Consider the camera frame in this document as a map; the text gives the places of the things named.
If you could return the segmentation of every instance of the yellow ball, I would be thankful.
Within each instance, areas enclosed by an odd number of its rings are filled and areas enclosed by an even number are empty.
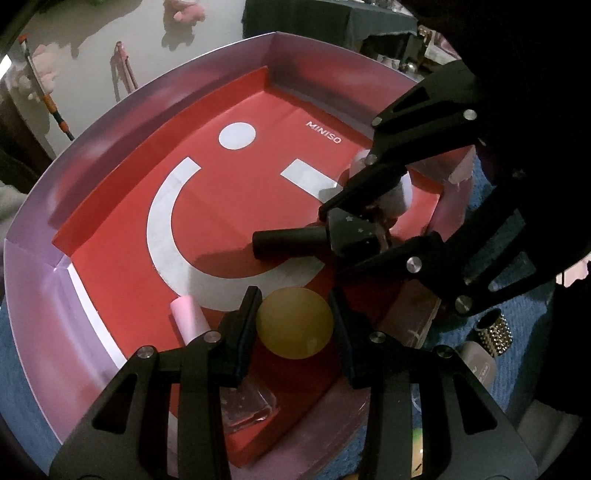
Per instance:
[[[320,352],[330,341],[333,316],[325,300],[301,287],[275,290],[256,315],[261,342],[274,354],[300,360]]]

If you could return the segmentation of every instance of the black cylinder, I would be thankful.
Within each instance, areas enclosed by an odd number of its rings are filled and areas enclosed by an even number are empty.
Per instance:
[[[330,249],[324,226],[307,226],[286,230],[266,230],[252,234],[252,251],[255,258],[307,257]]]

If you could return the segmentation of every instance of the dark tablecloth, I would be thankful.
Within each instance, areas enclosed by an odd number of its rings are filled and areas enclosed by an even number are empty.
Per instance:
[[[370,35],[416,34],[417,20],[348,0],[246,0],[244,38],[274,31],[354,49]]]

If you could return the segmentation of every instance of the metal screw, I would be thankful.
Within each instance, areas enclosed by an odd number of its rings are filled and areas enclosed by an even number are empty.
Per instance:
[[[400,70],[404,73],[416,73],[418,71],[418,66],[416,63],[409,61],[400,65]]]
[[[137,352],[138,357],[143,358],[144,360],[146,358],[150,358],[153,354],[154,354],[154,347],[151,347],[149,345],[141,347]]]
[[[439,345],[435,351],[441,358],[451,358],[453,355],[453,348],[448,347],[447,345]]]
[[[371,340],[373,343],[384,343],[386,341],[386,334],[376,330],[375,332],[371,332],[369,334],[369,340]]]
[[[363,163],[365,163],[367,166],[369,166],[369,165],[373,165],[377,161],[378,161],[378,157],[372,153],[372,154],[369,154],[367,157],[365,157],[365,160],[363,161]]]
[[[476,117],[478,115],[476,114],[476,112],[474,110],[468,109],[468,110],[464,110],[464,118],[466,120],[476,120]]]
[[[218,343],[221,339],[222,334],[215,330],[211,330],[210,332],[207,332],[205,335],[203,335],[203,340],[205,340],[207,343]]]
[[[472,308],[472,299],[467,295],[460,295],[456,298],[455,306],[458,313],[468,313]]]
[[[407,270],[410,273],[419,273],[423,267],[423,262],[419,257],[411,257],[407,260]]]

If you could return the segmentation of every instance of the pink stuffed animal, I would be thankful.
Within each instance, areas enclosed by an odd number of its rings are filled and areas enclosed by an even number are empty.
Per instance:
[[[176,11],[173,18],[175,21],[186,24],[195,25],[197,22],[205,20],[205,11],[203,7],[196,2],[187,2],[184,0],[165,0],[173,10]]]

